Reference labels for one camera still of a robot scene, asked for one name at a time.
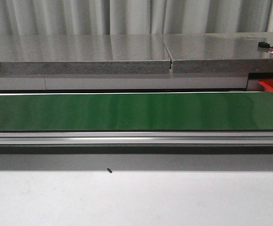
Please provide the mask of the grey stone counter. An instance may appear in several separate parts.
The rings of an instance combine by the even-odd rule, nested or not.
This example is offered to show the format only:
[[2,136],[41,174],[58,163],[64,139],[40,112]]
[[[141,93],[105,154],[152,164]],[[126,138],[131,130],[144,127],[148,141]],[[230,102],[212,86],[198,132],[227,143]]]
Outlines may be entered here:
[[258,91],[273,32],[0,35],[0,92]]

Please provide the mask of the green conveyor belt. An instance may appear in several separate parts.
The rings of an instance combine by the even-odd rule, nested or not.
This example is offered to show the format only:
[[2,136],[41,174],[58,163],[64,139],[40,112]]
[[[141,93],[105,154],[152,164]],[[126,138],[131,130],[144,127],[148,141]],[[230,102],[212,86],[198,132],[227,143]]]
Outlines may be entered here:
[[0,131],[273,130],[273,92],[0,95]]

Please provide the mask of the white pleated curtain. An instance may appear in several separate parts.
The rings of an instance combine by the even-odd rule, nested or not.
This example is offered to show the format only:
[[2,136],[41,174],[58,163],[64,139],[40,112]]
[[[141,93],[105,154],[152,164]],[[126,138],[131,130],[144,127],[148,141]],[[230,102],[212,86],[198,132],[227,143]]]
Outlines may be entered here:
[[273,32],[273,0],[0,0],[0,35]]

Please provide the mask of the aluminium conveyor frame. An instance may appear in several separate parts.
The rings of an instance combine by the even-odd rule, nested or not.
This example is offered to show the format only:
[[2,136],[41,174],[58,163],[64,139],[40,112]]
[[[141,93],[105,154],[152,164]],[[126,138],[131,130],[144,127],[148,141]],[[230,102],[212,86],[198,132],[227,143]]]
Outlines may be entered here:
[[0,132],[0,145],[273,146],[273,131]]

